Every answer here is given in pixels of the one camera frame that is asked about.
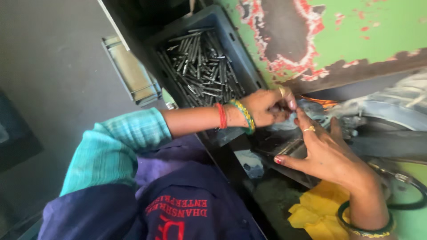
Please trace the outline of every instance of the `red nail polish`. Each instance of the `red nail polish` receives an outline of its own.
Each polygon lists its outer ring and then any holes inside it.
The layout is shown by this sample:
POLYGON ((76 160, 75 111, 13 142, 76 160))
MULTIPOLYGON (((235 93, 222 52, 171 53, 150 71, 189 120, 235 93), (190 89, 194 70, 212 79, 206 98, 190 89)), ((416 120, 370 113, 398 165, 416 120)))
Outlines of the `red nail polish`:
POLYGON ((275 157, 275 158, 274 158, 274 161, 275 161, 277 164, 282 163, 282 160, 281 160, 280 158, 278 158, 278 157, 275 157))

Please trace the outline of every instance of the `bangle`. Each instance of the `bangle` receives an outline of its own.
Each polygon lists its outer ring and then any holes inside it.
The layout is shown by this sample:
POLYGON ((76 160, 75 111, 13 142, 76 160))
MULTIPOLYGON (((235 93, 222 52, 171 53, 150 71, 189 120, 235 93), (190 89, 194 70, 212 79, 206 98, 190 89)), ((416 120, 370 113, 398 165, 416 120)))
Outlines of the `bangle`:
POLYGON ((350 206, 350 201, 344 202, 338 209, 338 218, 341 221, 341 223, 352 233, 362 236, 362 237, 369 237, 369 238, 381 238, 381 237, 387 237, 391 234, 391 232, 396 228, 396 223, 393 220, 393 215, 389 211, 389 222, 387 225, 381 229, 378 230, 364 230, 361 228, 357 228, 342 218, 342 214, 344 213, 344 210, 350 206))
POLYGON ((231 99, 228 103, 234 105, 244 116, 248 123, 248 128, 246 129, 246 134, 252 134, 255 132, 255 123, 252 116, 249 114, 248 110, 237 100, 231 99))
POLYGON ((219 111, 219 128, 226 129, 227 128, 227 117, 225 115, 224 107, 220 103, 215 103, 215 106, 219 111))

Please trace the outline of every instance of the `woman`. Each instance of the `woman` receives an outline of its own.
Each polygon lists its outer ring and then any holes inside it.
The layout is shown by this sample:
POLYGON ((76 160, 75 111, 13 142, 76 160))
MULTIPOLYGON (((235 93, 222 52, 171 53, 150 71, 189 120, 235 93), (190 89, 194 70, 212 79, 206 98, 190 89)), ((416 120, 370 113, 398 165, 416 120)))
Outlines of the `woman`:
POLYGON ((202 148, 159 147, 206 129, 250 128, 251 120, 257 127, 271 125, 286 120, 290 111, 297 113, 308 157, 278 155, 275 162, 348 189, 355 227, 376 230, 388 224, 377 176, 342 140, 337 119, 327 133, 285 88, 258 90, 238 103, 152 108, 96 123, 83 134, 60 197, 44 210, 39 239, 263 239, 218 170, 200 163, 206 157, 202 148), (145 158, 137 158, 137 151, 145 158))

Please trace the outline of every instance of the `gold ring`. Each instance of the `gold ring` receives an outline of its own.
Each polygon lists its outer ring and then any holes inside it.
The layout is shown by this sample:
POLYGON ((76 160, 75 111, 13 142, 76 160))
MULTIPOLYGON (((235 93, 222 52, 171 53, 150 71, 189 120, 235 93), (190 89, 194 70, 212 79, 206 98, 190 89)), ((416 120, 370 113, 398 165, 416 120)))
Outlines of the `gold ring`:
POLYGON ((282 86, 280 86, 280 87, 279 87, 279 91, 280 91, 280 94, 282 94, 282 98, 284 98, 284 97, 285 97, 285 94, 286 94, 286 90, 285 90, 285 88, 284 88, 284 87, 282 87, 282 86))
POLYGON ((304 129, 304 132, 305 131, 313 131, 313 132, 315 132, 316 131, 316 128, 314 128, 314 126, 313 125, 311 125, 311 126, 309 126, 307 129, 304 129))

